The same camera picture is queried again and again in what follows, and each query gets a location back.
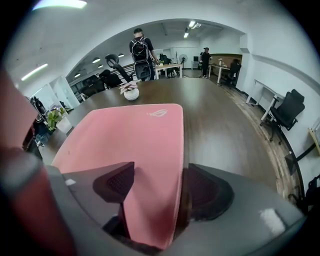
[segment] wooden table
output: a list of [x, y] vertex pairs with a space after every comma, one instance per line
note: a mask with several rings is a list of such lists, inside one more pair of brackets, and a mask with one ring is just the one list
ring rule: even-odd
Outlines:
[[222, 70], [230, 70], [230, 68], [224, 67], [224, 66], [218, 66], [218, 65], [209, 64], [209, 78], [210, 78], [210, 74], [211, 74], [211, 66], [215, 67], [215, 68], [219, 68], [219, 75], [218, 75], [218, 81], [217, 81], [217, 83], [219, 84], [220, 83], [220, 78], [221, 78], [221, 71]]
[[[277, 191], [276, 175], [257, 132], [236, 104], [208, 79], [145, 81], [139, 97], [128, 101], [118, 88], [96, 93], [68, 116], [75, 127], [90, 111], [102, 108], [176, 103], [183, 108], [184, 166], [195, 163], [249, 177]], [[58, 130], [43, 148], [51, 164], [66, 135]]]
[[165, 77], [168, 77], [167, 74], [167, 69], [171, 69], [171, 68], [180, 68], [180, 78], [182, 78], [182, 64], [170, 64], [170, 65], [162, 65], [162, 66], [156, 66], [155, 67], [155, 76], [156, 79], [159, 79], [159, 75], [158, 75], [158, 71], [159, 70], [164, 70], [165, 73]]

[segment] black office chair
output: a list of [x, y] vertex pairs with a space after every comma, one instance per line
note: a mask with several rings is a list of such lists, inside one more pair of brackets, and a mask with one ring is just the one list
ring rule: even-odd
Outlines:
[[105, 83], [101, 79], [98, 79], [96, 75], [92, 75], [84, 80], [83, 85], [85, 86], [81, 89], [81, 92], [88, 98], [106, 90]]
[[124, 68], [119, 65], [119, 57], [115, 54], [108, 54], [107, 56], [105, 56], [106, 59], [106, 63], [108, 64], [108, 66], [114, 70], [118, 70], [120, 75], [129, 83], [130, 81], [132, 81], [134, 78], [134, 74], [135, 72], [132, 72], [131, 74], [127, 74], [127, 72], [124, 70]]
[[236, 86], [239, 72], [240, 72], [241, 64], [238, 59], [234, 59], [234, 61], [230, 65], [230, 70], [225, 78], [225, 82], [220, 85], [226, 86]]
[[111, 73], [109, 69], [104, 70], [99, 77], [106, 84], [107, 88], [114, 88], [122, 84], [122, 81], [116, 73]]
[[266, 125], [271, 127], [272, 133], [269, 141], [273, 141], [275, 131], [279, 135], [279, 145], [281, 145], [281, 126], [290, 131], [295, 123], [298, 122], [296, 116], [305, 109], [304, 100], [305, 97], [295, 89], [286, 93], [283, 103], [278, 108], [275, 108], [275, 104], [278, 101], [275, 99], [273, 106], [270, 108], [275, 121], [271, 122], [270, 120], [267, 120], [260, 123], [260, 126]]
[[[170, 65], [172, 64], [172, 60], [167, 57], [167, 55], [160, 54], [160, 61], [163, 61], [163, 65]], [[174, 78], [176, 76], [175, 74], [175, 68], [167, 68], [166, 72], [164, 70], [160, 71], [161, 75], [167, 74], [167, 78]]]

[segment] black backpack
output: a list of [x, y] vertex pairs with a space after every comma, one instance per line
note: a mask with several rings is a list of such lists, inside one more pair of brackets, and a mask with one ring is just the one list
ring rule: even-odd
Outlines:
[[132, 58], [133, 61], [139, 62], [139, 61], [147, 61], [149, 58], [149, 49], [148, 45], [145, 43], [145, 37], [141, 37], [139, 40], [133, 39], [133, 45], [132, 45]]

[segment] chair backrest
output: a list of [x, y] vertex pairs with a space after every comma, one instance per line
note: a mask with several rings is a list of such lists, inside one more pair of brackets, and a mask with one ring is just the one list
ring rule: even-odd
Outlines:
[[231, 63], [231, 65], [230, 65], [230, 73], [232, 74], [232, 75], [234, 75], [234, 74], [238, 74], [238, 72], [239, 72], [239, 70], [240, 70], [240, 68], [241, 68], [241, 64], [238, 64], [238, 63], [236, 63], [236, 62], [233, 62], [233, 63]]
[[94, 87], [94, 89], [96, 90], [97, 93], [100, 93], [100, 92], [103, 92], [106, 90], [105, 84], [101, 78], [98, 79], [97, 81], [95, 81], [94, 84], [92, 85], [92, 87]]
[[122, 81], [115, 73], [112, 73], [107, 77], [103, 76], [102, 80], [110, 88], [114, 88], [122, 84]]
[[132, 78], [130, 76], [128, 76], [128, 74], [126, 73], [126, 71], [124, 70], [124, 68], [119, 65], [119, 57], [115, 54], [108, 54], [107, 56], [105, 56], [106, 59], [106, 63], [108, 64], [108, 66], [114, 70], [118, 70], [120, 75], [127, 81], [130, 82], [132, 81]]
[[94, 84], [96, 81], [98, 80], [98, 77], [94, 74], [90, 77], [88, 77], [87, 79], [83, 80], [83, 86], [91, 86], [92, 84]]
[[286, 123], [292, 124], [297, 115], [305, 109], [304, 99], [305, 97], [296, 90], [286, 93], [283, 103], [277, 108]]
[[86, 86], [81, 89], [81, 92], [88, 97], [97, 93], [97, 90], [93, 86]]

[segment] red object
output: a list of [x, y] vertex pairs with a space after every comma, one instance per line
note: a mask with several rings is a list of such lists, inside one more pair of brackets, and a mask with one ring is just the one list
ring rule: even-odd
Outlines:
[[183, 134], [177, 104], [98, 109], [75, 127], [52, 165], [65, 174], [134, 162], [134, 183], [123, 203], [130, 237], [165, 249], [179, 210]]

